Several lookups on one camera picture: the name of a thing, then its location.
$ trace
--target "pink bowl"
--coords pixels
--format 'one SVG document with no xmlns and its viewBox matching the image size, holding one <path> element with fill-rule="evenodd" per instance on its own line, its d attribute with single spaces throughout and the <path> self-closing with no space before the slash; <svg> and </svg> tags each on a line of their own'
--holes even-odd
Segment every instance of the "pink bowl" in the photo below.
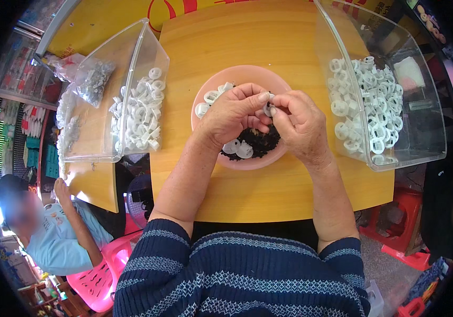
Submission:
<svg viewBox="0 0 453 317">
<path fill-rule="evenodd" d="M 192 130 L 200 122 L 200 118 L 195 114 L 195 106 L 204 102 L 204 94 L 210 90 L 217 90 L 219 85 L 226 82 L 235 82 L 236 85 L 244 83 L 255 83 L 273 94 L 282 94 L 290 91 L 290 86 L 278 75 L 269 71 L 268 69 L 253 66 L 253 65 L 239 65 L 226 68 L 221 72 L 215 74 L 200 88 L 195 97 L 192 107 Z M 280 157 L 286 153 L 286 146 L 282 141 L 266 155 L 257 158 L 249 158 L 239 161 L 230 161 L 227 156 L 218 155 L 217 163 L 231 169 L 250 170 L 265 167 L 269 164 L 276 162 Z"/>
</svg>

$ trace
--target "red stool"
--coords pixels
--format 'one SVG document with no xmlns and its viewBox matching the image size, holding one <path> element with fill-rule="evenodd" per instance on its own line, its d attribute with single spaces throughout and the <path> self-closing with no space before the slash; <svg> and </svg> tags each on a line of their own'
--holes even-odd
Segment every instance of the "red stool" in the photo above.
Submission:
<svg viewBox="0 0 453 317">
<path fill-rule="evenodd" d="M 399 317 L 419 317 L 424 312 L 426 305 L 422 297 L 417 297 L 406 306 L 399 306 L 397 313 Z"/>
<path fill-rule="evenodd" d="M 375 239 L 394 250 L 405 253 L 410 244 L 419 209 L 422 205 L 422 194 L 407 188 L 395 188 L 394 201 L 397 202 L 397 207 L 404 212 L 404 216 L 400 224 L 393 224 L 386 230 L 389 234 L 388 237 L 384 237 L 376 232 L 376 223 L 378 222 L 381 206 L 372 208 L 369 225 L 367 227 L 360 227 L 359 231 L 363 235 Z"/>
<path fill-rule="evenodd" d="M 431 257 L 431 254 L 429 253 L 417 252 L 405 257 L 405 254 L 403 252 L 396 251 L 386 245 L 383 245 L 382 252 L 387 253 L 388 255 L 398 259 L 402 263 L 419 271 L 425 271 L 431 267 L 431 265 L 428 264 L 429 258 Z"/>
</svg>

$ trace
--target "light blue t-shirt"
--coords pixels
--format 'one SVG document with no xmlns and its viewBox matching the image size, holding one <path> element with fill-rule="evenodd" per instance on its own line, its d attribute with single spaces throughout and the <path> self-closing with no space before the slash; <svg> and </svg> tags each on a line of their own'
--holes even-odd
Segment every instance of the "light blue t-shirt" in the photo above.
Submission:
<svg viewBox="0 0 453 317">
<path fill-rule="evenodd" d="M 87 204 L 74 200 L 73 206 L 82 216 L 100 250 L 113 240 Z M 78 244 L 77 235 L 58 203 L 44 207 L 41 228 L 31 236 L 25 250 L 36 265 L 53 275 L 67 276 L 93 268 L 87 250 Z"/>
</svg>

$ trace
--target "fingernail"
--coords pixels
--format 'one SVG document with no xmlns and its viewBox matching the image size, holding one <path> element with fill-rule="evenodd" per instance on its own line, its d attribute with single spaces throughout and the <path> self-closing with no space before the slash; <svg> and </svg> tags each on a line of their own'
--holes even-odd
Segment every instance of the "fingernail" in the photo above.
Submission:
<svg viewBox="0 0 453 317">
<path fill-rule="evenodd" d="M 270 92 L 268 92 L 268 91 L 262 92 L 258 95 L 258 100 L 260 102 L 267 102 L 269 100 L 269 95 L 270 95 Z"/>
</svg>

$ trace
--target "hand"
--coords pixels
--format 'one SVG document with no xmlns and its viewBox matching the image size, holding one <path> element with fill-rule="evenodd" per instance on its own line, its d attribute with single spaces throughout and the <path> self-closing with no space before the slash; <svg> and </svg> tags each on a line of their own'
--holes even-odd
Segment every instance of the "hand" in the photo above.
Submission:
<svg viewBox="0 0 453 317">
<path fill-rule="evenodd" d="M 300 90 L 276 95 L 271 107 L 272 120 L 284 143 L 306 168 L 317 169 L 332 161 L 327 143 L 325 114 Z M 289 114 L 293 115 L 293 125 Z"/>
<path fill-rule="evenodd" d="M 70 189 L 62 178 L 58 178 L 54 183 L 54 193 L 56 193 L 56 197 L 61 205 L 71 202 Z"/>
<path fill-rule="evenodd" d="M 200 133 L 218 149 L 238 137 L 242 130 L 269 131 L 271 119 L 261 109 L 269 92 L 259 85 L 246 83 L 224 92 L 205 113 L 194 133 Z"/>
</svg>

